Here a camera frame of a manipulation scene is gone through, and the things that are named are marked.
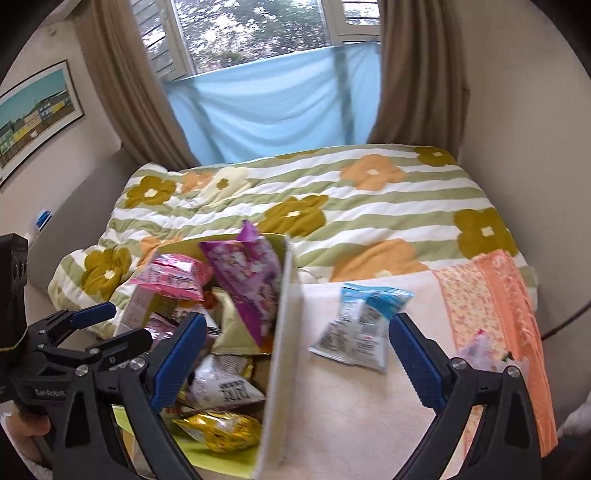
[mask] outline human hand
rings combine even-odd
[[[22,412],[13,406],[11,415],[6,417],[6,427],[21,453],[29,460],[42,464],[43,456],[35,445],[33,437],[49,433],[51,429],[49,417]]]

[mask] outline wall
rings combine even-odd
[[[49,140],[2,185],[0,235],[31,231],[41,209],[56,210],[98,162],[119,149],[120,140],[96,96],[70,21],[35,32],[2,82],[0,93],[64,59],[68,59],[85,117]],[[45,294],[27,287],[25,295],[29,319],[53,310]]]
[[[540,282],[542,332],[591,297],[591,80],[529,0],[456,0],[471,101],[463,166]],[[557,420],[591,390],[591,314],[544,344]]]

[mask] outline box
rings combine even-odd
[[[259,479],[263,471],[276,467],[285,458],[288,419],[295,380],[296,352],[300,336],[301,286],[298,282],[293,247],[289,238],[275,233],[264,233],[263,235],[267,237],[273,250],[279,256],[283,266],[283,277],[273,353],[268,373],[269,382],[263,413],[261,442],[258,447],[243,452],[222,454],[207,450],[203,444],[191,442],[182,433],[175,436],[189,461],[200,471],[205,469],[241,478]],[[236,235],[213,235],[184,240],[162,246],[153,258],[160,254],[177,253],[205,261],[199,249],[199,242],[235,238]],[[158,294],[151,294],[137,288],[129,301],[116,333],[124,333],[133,328],[143,327],[154,309],[166,308],[170,308],[166,299],[163,300]],[[137,444],[133,439],[130,440],[129,434],[132,434],[132,430],[125,411],[116,409],[115,416],[119,425],[126,432],[124,434],[125,443],[138,472],[149,470]]]

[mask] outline tree foliage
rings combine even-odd
[[[320,6],[315,1],[176,0],[175,3],[199,73],[330,44]]]

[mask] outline black cord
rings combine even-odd
[[[548,330],[545,334],[543,334],[542,341],[547,340],[548,338],[556,335],[559,331],[561,331],[563,328],[565,328],[568,325],[570,325],[571,323],[573,323],[576,319],[578,319],[583,313],[585,313],[589,309],[591,309],[591,300],[589,300],[586,303],[586,305],[583,308],[581,308],[578,312],[576,312],[573,316],[570,316],[568,319],[563,321],[560,325]]]

